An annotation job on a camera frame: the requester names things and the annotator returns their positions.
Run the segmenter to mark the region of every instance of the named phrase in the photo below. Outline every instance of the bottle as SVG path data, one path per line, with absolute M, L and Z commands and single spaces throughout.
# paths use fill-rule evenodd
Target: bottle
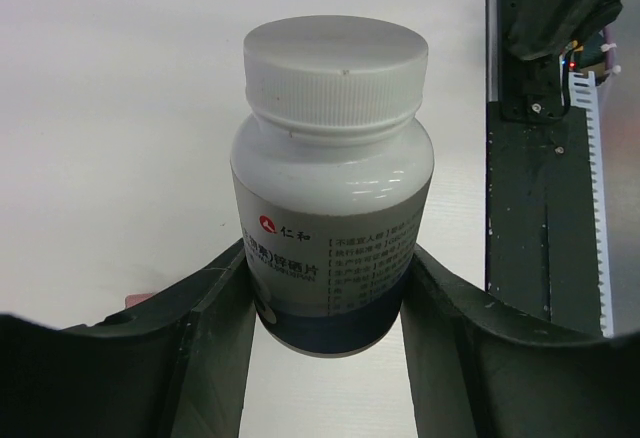
M 346 356 L 398 316 L 433 174 L 415 119 L 428 46 L 387 22 L 308 16 L 244 41 L 253 113 L 231 153 L 258 314 L 312 356 Z

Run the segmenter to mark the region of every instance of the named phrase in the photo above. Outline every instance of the bottle neck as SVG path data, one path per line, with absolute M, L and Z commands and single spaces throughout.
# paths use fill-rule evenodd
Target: bottle neck
M 283 124 L 253 113 L 260 130 L 265 135 L 288 143 L 318 148 L 352 148 L 379 145 L 393 140 L 411 122 L 408 116 L 386 126 L 322 128 Z

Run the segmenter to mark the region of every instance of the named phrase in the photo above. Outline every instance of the bottle bottom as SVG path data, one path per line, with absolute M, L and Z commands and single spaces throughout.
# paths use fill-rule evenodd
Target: bottle bottom
M 360 353 L 380 341 L 395 323 L 406 283 L 406 273 L 385 294 L 362 308 L 326 317 L 303 317 L 264 306 L 256 309 L 267 331 L 285 346 L 315 357 L 342 357 Z

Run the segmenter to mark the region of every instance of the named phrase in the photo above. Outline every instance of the white plastic strip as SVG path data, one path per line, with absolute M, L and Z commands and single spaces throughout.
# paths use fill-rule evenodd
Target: white plastic strip
M 583 108 L 587 112 L 593 206 L 598 248 L 598 272 L 600 274 L 600 328 L 604 336 L 611 337 L 614 334 L 613 306 L 611 301 L 611 275 L 609 272 L 609 243 L 607 240 L 607 213 L 604 196 L 598 90 L 593 72 L 589 73 L 587 78 L 582 74 L 571 73 L 569 84 L 571 87 L 571 104 Z

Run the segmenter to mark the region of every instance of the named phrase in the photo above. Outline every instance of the bottle shoulder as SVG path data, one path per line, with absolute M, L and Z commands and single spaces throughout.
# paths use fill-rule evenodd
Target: bottle shoulder
M 433 174 L 433 147 L 412 119 L 391 138 L 357 147 L 312 146 L 265 134 L 247 118 L 233 143 L 231 166 L 251 192 L 303 213 L 352 215 L 394 206 Z

